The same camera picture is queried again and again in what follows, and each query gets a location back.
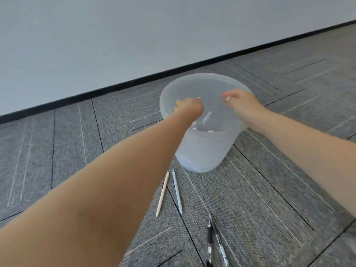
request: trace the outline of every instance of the gray wall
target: gray wall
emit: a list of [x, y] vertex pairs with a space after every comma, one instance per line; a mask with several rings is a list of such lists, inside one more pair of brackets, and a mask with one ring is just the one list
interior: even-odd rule
[[356, 0], [0, 0], [0, 115], [356, 19]]

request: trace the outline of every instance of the light blue pen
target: light blue pen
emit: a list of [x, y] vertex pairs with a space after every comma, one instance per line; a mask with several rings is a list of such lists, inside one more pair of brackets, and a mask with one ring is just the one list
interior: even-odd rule
[[179, 189], [178, 189], [178, 184], [176, 179], [176, 172], [174, 170], [172, 170], [172, 175], [173, 175], [173, 186], [174, 186], [174, 190], [176, 191], [179, 212], [180, 214], [183, 214], [183, 208], [182, 208], [182, 203], [180, 201], [180, 194], [179, 194]]

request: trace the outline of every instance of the baseboard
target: baseboard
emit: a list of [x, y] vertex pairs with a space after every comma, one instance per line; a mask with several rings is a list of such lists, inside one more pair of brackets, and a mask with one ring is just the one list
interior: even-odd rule
[[101, 96], [101, 95], [104, 95], [104, 94], [109, 94], [109, 93], [112, 93], [112, 92], [115, 92], [115, 91], [119, 91], [119, 90], [123, 90], [123, 89], [126, 89], [126, 88], [130, 88], [130, 87], [133, 87], [133, 86], [136, 86], [136, 85], [145, 84], [145, 83], [150, 82], [150, 81], [154, 81], [154, 80], [162, 79], [162, 78], [165, 78], [165, 77], [173, 76], [173, 75], [180, 74], [180, 73], [183, 73], [183, 72], [186, 72], [186, 71], [189, 71], [189, 70], [193, 70], [193, 69], [196, 69], [196, 68], [199, 68], [199, 67], [204, 67], [204, 66], [207, 66], [207, 65], [211, 65], [211, 64], [214, 64], [216, 62], [221, 62], [221, 61], [224, 61], [224, 60], [227, 60], [227, 59], [231, 59], [231, 58], [238, 57], [238, 56], [241, 56], [241, 55], [245, 55], [245, 54], [248, 54], [248, 53], [256, 52], [258, 50], [274, 47], [274, 46], [277, 46], [277, 45], [281, 45], [281, 44], [284, 44], [284, 43], [287, 43], [287, 42], [291, 42], [291, 41], [295, 41], [295, 40], [302, 39], [302, 38], [305, 38], [305, 37], [309, 37], [309, 36], [316, 35], [316, 34], [319, 34], [319, 33], [327, 32], [327, 31], [334, 30], [334, 29], [337, 29], [337, 28], [340, 28], [340, 27], [344, 27], [344, 26], [347, 26], [347, 25], [351, 25], [351, 24], [354, 24], [354, 23], [356, 23], [356, 20], [345, 22], [345, 23], [341, 23], [341, 24], [334, 25], [334, 26], [330, 26], [330, 27], [323, 28], [323, 29], [316, 30], [316, 31], [311, 31], [309, 33], [300, 34], [300, 35], [296, 35], [296, 36], [293, 36], [293, 37], [281, 39], [281, 40], [278, 40], [278, 41], [274, 41], [274, 42], [271, 42], [271, 43], [263, 44], [263, 45], [256, 46], [256, 47], [253, 47], [253, 48], [239, 50], [237, 52], [228, 53], [228, 54], [221, 55], [221, 56], [218, 56], [218, 57], [215, 57], [215, 58], [211, 58], [211, 59], [208, 59], [208, 60], [196, 62], [196, 63], [189, 64], [189, 65], [184, 65], [182, 67], [177, 67], [177, 68], [174, 68], [174, 69], [170, 69], [170, 70], [167, 70], [167, 71], [159, 72], [159, 73], [152, 74], [152, 75], [149, 75], [149, 76], [144, 76], [144, 77], [141, 77], [141, 78], [138, 78], [138, 79], [129, 80], [129, 81], [126, 81], [126, 82], [123, 82], [123, 83], [111, 85], [111, 86], [104, 87], [104, 88], [101, 88], [101, 89], [97, 89], [97, 90], [94, 90], [94, 91], [90, 91], [90, 92], [87, 92], [87, 93], [71, 96], [71, 97], [68, 97], [68, 98], [63, 98], [63, 99], [56, 100], [56, 101], [53, 101], [53, 102], [50, 102], [50, 103], [46, 103], [46, 104], [42, 104], [42, 105], [39, 105], [39, 106], [27, 108], [27, 109], [24, 109], [24, 110], [12, 112], [12, 113], [0, 116], [0, 124], [11, 122], [11, 121], [15, 121], [15, 120], [18, 120], [18, 119], [21, 119], [21, 118], [24, 118], [24, 117], [28, 117], [28, 116], [35, 115], [35, 114], [38, 114], [38, 113], [46, 112], [46, 111], [49, 111], [49, 110], [54, 110], [56, 108], [64, 107], [64, 106], [67, 106], [67, 105], [70, 105], [70, 104], [74, 104], [74, 103], [78, 103], [78, 102], [81, 102], [81, 101], [84, 101], [84, 100], [88, 100], [88, 99], [91, 99], [91, 98], [95, 98], [95, 97], [98, 97], [98, 96]]

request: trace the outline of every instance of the trash can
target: trash can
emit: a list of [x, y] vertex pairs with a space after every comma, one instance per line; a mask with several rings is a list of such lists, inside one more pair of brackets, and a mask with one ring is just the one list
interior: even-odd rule
[[221, 100], [222, 93], [236, 88], [251, 92], [230, 77], [197, 73], [182, 76], [163, 89], [159, 98], [163, 118], [173, 113], [177, 99], [201, 97], [204, 104], [202, 116], [186, 131], [176, 152], [177, 160], [186, 169], [197, 173], [215, 169], [238, 134], [246, 129], [233, 110]]

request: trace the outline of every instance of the person's right arm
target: person's right arm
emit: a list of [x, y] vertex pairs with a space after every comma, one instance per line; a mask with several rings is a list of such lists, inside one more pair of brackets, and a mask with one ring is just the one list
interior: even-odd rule
[[356, 217], [355, 143], [271, 112], [249, 92], [234, 89], [222, 96], [239, 119], [264, 134]]

